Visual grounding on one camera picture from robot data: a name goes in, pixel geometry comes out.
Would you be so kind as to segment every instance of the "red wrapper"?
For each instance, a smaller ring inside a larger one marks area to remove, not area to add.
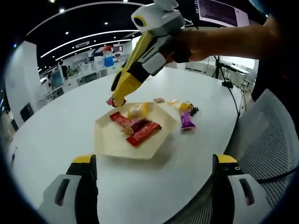
[[[122,116],[121,113],[119,113],[119,112],[116,112],[116,113],[110,115],[110,118],[112,121],[117,122],[118,124],[120,124],[123,127],[128,126],[131,123],[131,121],[129,119]]]
[[[128,126],[125,126],[122,131],[127,134],[134,134],[149,122],[150,121],[147,119],[136,119],[133,120]]]
[[[138,132],[133,134],[132,136],[127,138],[127,141],[132,146],[138,146],[140,143],[142,143],[144,140],[146,140],[149,136],[151,136],[153,133],[155,133],[157,130],[160,130],[161,126],[154,122],[147,123],[142,129],[140,129]]]

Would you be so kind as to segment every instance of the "ceiling light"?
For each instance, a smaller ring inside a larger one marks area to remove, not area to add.
[[[108,41],[108,42],[104,42],[104,43],[97,43],[97,44],[94,44],[94,45],[92,45],[92,46],[85,47],[85,48],[81,48],[81,49],[75,50],[75,51],[73,51],[73,52],[71,52],[71,53],[68,53],[68,54],[66,54],[66,55],[63,55],[63,56],[57,58],[55,61],[58,61],[58,60],[60,60],[61,58],[64,58],[64,57],[66,57],[66,56],[68,56],[68,55],[71,55],[71,54],[76,53],[76,52],[81,51],[81,50],[85,50],[85,49],[90,48],[90,47],[95,47],[95,46],[99,46],[99,45],[102,45],[102,44],[104,44],[104,45],[106,46],[106,43],[116,43],[116,42],[130,41],[130,40],[131,40],[131,39],[125,39],[125,40]]]
[[[75,39],[75,40],[69,41],[67,43],[61,44],[58,47],[53,48],[52,50],[50,50],[47,53],[43,54],[41,56],[41,58],[45,57],[46,55],[48,55],[49,53],[53,52],[54,50],[57,50],[58,48],[61,48],[61,47],[65,46],[65,45],[73,43],[75,41],[79,41],[79,40],[82,40],[82,39],[85,39],[85,38],[88,38],[88,37],[92,37],[92,36],[97,36],[97,35],[102,35],[102,34],[111,34],[111,33],[120,33],[120,32],[139,32],[139,30],[138,29],[114,30],[114,31],[107,31],[107,32],[103,32],[103,33],[97,33],[97,34],[91,34],[91,35],[88,35],[88,36],[83,36],[83,37],[80,37],[78,39]]]

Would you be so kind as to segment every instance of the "hexagonal plate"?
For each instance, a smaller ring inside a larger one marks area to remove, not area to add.
[[[119,111],[127,117],[129,108],[141,103],[127,103],[114,108],[95,121],[95,150],[99,154],[110,156],[150,159],[161,146],[167,135],[174,129],[177,121],[158,104],[149,102],[147,118],[158,123],[162,129],[150,136],[138,147],[132,146],[126,138],[130,135],[121,132],[122,127],[110,119],[110,115]]]

